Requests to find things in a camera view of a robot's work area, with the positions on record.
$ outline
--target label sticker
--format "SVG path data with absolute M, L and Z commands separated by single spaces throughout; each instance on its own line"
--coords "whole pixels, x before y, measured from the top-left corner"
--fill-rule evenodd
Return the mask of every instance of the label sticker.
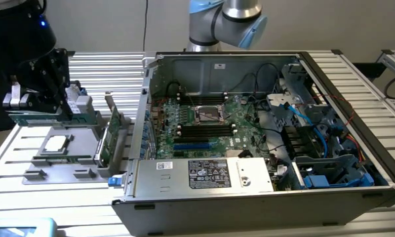
M 156 169 L 172 169 L 172 161 L 171 162 L 158 162 Z
M 226 159 L 190 160 L 190 187 L 192 189 L 230 188 Z
M 226 69 L 226 64 L 224 63 L 222 63 L 222 64 L 215 63 L 214 68 L 215 69 Z

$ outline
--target workbench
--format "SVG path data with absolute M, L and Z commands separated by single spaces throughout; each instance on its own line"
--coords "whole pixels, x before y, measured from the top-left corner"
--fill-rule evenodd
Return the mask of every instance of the workbench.
M 381 97 L 381 92 L 343 55 L 331 51 L 311 51 L 310 54 L 395 159 L 391 103 Z M 71 58 L 71 79 L 82 82 L 94 98 L 94 107 L 104 116 L 110 115 L 110 109 L 103 95 L 112 91 L 119 111 L 135 120 L 143 81 L 142 59 L 143 53 L 76 53 Z M 0 147 L 0 217 L 51 217 L 62 236 L 63 232 L 70 237 L 131 236 L 108 205 L 120 191 L 110 189 L 107 183 L 23 185 L 23 173 L 48 130 L 50 127 L 16 126 Z M 122 171 L 126 163 L 127 159 L 122 161 Z M 395 237 L 395 206 L 371 210 L 346 226 L 196 236 Z

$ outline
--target blue latch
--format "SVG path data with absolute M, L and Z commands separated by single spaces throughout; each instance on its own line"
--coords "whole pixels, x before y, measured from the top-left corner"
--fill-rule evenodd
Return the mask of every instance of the blue latch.
M 123 179 L 122 178 L 111 177 L 108 179 L 108 187 L 120 187 L 122 186 L 122 182 L 123 182 Z

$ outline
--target cpu socket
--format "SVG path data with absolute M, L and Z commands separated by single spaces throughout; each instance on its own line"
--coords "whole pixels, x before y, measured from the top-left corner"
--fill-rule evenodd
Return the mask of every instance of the cpu socket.
M 195 107 L 195 122 L 223 122 L 222 106 L 196 106 Z

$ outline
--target white sticker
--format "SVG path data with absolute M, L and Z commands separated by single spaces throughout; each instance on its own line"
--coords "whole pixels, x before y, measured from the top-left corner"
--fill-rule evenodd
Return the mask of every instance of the white sticker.
M 171 162 L 158 162 L 156 169 L 172 169 L 172 161 Z
M 224 64 L 224 63 L 222 63 L 222 64 L 215 63 L 215 64 L 214 64 L 214 68 L 215 68 L 215 69 L 226 69 L 226 64 Z

